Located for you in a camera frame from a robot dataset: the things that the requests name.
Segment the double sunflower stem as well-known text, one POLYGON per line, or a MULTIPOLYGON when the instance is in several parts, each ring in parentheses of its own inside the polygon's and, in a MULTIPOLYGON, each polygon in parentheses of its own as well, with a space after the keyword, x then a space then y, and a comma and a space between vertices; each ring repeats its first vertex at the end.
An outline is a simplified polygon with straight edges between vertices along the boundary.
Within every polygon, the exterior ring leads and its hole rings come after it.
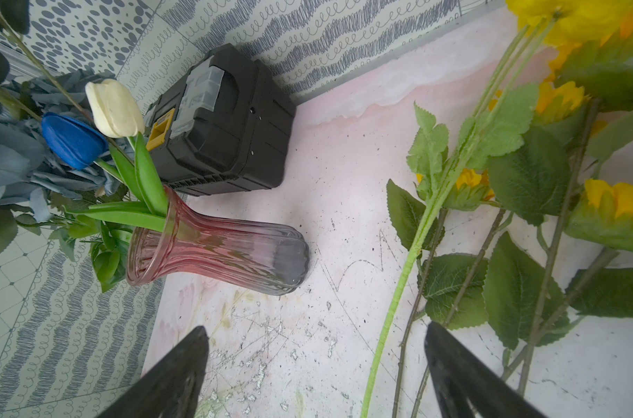
MULTIPOLYGON (((488 164, 504 208, 535 227, 555 217, 553 238, 543 243, 546 260, 538 263, 561 289, 602 250, 600 244, 565 233, 584 184, 600 179, 602 165, 633 141, 633 9, 617 17, 597 3, 593 14, 588 23, 574 10, 556 10, 562 29, 558 57, 540 90, 535 120, 520 149, 488 164)), ((530 341, 520 341, 508 367, 519 372, 520 394, 539 347, 536 330, 545 299, 539 297, 530 341)))

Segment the yellow poppy flower stem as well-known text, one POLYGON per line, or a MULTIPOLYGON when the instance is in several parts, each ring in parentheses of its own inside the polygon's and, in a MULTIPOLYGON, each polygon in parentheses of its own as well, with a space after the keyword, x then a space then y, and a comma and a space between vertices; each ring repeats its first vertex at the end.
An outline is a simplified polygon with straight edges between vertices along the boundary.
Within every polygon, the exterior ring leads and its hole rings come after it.
MULTIPOLYGON (((513 241, 537 262, 546 260, 543 243, 553 238, 555 217, 548 217, 542 226, 529 225, 524 219, 504 208, 490 181, 488 164, 520 149, 526 132, 536 117, 540 90, 549 81, 551 64, 558 57, 558 39, 562 29, 556 10, 574 10, 588 23, 594 20, 593 10, 601 3, 604 11, 621 16, 633 9, 633 1, 510 1, 508 10, 518 19, 518 32, 506 48, 483 91, 473 113, 459 129, 455 147, 450 147, 446 125, 423 108, 415 117, 419 128, 408 152, 406 162, 416 175, 416 190, 409 193, 393 183, 386 186, 387 207, 393 225, 408 257, 403 266, 391 305, 384 318, 377 348, 372 361, 379 367, 384 346, 394 321, 400 298, 405 289, 417 251, 441 208, 464 170, 485 174, 494 193, 493 199, 471 214, 473 221, 462 224, 468 238, 482 242, 498 240, 509 233, 513 241)), ((518 351, 507 350, 491 326, 447 329, 453 337, 472 352, 488 369, 518 393, 519 372, 508 367, 518 351)))

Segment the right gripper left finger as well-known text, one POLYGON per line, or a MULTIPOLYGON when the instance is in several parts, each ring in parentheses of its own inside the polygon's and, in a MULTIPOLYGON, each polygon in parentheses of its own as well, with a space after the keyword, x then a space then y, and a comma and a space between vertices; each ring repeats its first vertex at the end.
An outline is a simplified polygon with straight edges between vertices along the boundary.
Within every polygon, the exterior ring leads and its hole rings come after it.
POLYGON ((193 417, 203 386, 210 344, 195 327, 100 417, 193 417))

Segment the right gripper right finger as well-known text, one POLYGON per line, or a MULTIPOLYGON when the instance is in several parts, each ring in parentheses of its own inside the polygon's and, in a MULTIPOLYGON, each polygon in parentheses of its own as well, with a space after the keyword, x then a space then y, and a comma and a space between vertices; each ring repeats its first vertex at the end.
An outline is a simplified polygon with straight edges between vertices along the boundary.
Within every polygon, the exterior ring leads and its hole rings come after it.
POLYGON ((438 322, 427 327, 424 351, 441 416, 543 416, 438 322))

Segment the sunflower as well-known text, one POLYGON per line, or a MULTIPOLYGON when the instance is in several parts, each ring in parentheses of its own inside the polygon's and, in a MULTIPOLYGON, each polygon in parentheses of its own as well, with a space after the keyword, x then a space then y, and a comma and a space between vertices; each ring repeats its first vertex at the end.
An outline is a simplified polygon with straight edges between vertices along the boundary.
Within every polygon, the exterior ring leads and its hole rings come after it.
POLYGON ((485 281, 485 253, 489 243, 470 238, 462 224, 473 221, 478 207, 494 197, 485 174, 466 169, 450 191, 445 207, 441 208, 427 233, 424 244, 417 251, 410 269, 415 278, 407 277, 406 284, 414 285, 412 309, 408 313, 402 339, 398 343, 398 372, 391 415, 397 417, 402 405, 403 378, 408 343, 415 322, 424 318, 447 325, 449 329, 478 327, 487 321, 483 300, 485 281), (458 252, 458 247, 484 250, 458 252))
POLYGON ((585 317, 633 320, 633 268, 612 268, 621 252, 633 253, 633 185, 587 179, 565 227, 572 238, 600 244, 600 255, 561 289, 546 268, 503 233, 488 238, 478 255, 446 254, 419 273, 424 316, 448 329, 491 326, 513 351, 532 337, 539 297, 546 297, 536 333, 538 346, 567 335, 585 317))

